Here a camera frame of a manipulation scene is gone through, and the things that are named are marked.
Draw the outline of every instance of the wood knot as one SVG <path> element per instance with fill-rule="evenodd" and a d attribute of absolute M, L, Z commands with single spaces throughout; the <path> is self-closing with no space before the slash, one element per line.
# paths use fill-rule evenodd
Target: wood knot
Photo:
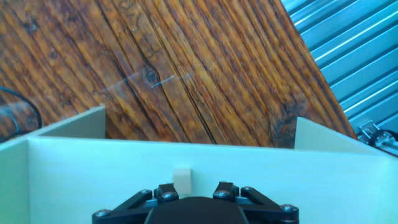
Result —
<path fill-rule="evenodd" d="M 28 34 L 34 34 L 36 30 L 39 28 L 35 20 L 32 20 L 32 22 L 24 23 L 23 26 Z"/>

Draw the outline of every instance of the blue metal panel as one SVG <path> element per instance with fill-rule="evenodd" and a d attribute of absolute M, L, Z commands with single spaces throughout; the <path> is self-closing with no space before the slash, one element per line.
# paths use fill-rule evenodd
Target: blue metal panel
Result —
<path fill-rule="evenodd" d="M 282 0 L 354 130 L 398 131 L 398 0 Z"/>

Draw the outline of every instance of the corrugated metal panel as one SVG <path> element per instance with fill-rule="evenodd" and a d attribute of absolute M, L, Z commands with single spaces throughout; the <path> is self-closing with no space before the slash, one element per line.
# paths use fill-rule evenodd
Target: corrugated metal panel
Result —
<path fill-rule="evenodd" d="M 398 131 L 398 0 L 282 0 L 354 130 Z"/>

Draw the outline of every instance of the black cable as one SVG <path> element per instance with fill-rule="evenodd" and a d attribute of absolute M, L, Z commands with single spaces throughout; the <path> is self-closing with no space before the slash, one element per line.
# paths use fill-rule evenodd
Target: black cable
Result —
<path fill-rule="evenodd" d="M 3 86 L 0 86 L 0 90 L 5 91 L 7 93 L 10 93 L 10 94 L 20 98 L 21 100 L 25 101 L 34 110 L 34 112 L 36 114 L 36 117 L 37 117 L 37 129 L 42 128 L 43 122 L 42 122 L 42 116 L 40 115 L 40 111 L 39 111 L 39 109 L 37 109 L 37 107 L 28 98 L 22 96 L 20 93 L 17 93 L 14 90 L 10 90 L 10 89 L 8 89 L 6 87 L 3 87 Z M 27 133 L 30 133 L 30 132 L 32 132 L 32 131 L 28 131 L 28 130 L 17 131 L 16 133 L 9 135 L 8 137 L 0 139 L 0 142 L 5 142 L 5 141 L 8 141 L 8 140 L 10 140 L 10 139 L 12 139 L 14 137 L 17 137 L 17 136 L 20 136 L 20 135 L 23 135 L 23 134 L 27 134 Z"/>

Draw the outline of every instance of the metal bracket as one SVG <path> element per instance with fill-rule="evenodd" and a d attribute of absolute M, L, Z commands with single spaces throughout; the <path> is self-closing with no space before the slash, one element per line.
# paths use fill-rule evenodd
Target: metal bracket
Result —
<path fill-rule="evenodd" d="M 360 128 L 362 134 L 364 135 L 366 141 L 369 141 L 369 139 L 371 138 L 371 136 L 372 136 L 377 130 L 380 130 L 380 129 L 373 123 L 373 121 L 368 121 L 368 122 L 362 124 L 359 128 Z"/>
<path fill-rule="evenodd" d="M 368 143 L 371 136 L 379 129 L 373 121 L 368 121 L 364 124 L 362 124 L 360 127 L 360 130 L 363 134 L 362 141 L 365 143 Z M 389 154 L 392 154 L 394 156 L 398 156 L 398 139 L 394 139 L 390 134 L 383 134 L 382 136 L 378 137 L 375 145 L 377 148 L 384 152 L 388 152 Z"/>

